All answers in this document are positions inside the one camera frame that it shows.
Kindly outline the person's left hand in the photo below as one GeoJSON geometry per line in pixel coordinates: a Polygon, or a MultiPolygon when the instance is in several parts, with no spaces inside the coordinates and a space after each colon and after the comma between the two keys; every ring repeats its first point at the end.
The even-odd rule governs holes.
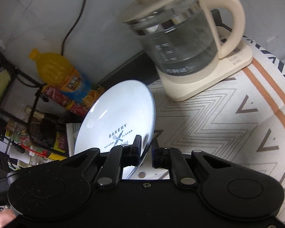
{"type": "Polygon", "coordinates": [[[4,209],[0,211],[0,228],[5,227],[16,218],[12,209],[4,209]]]}

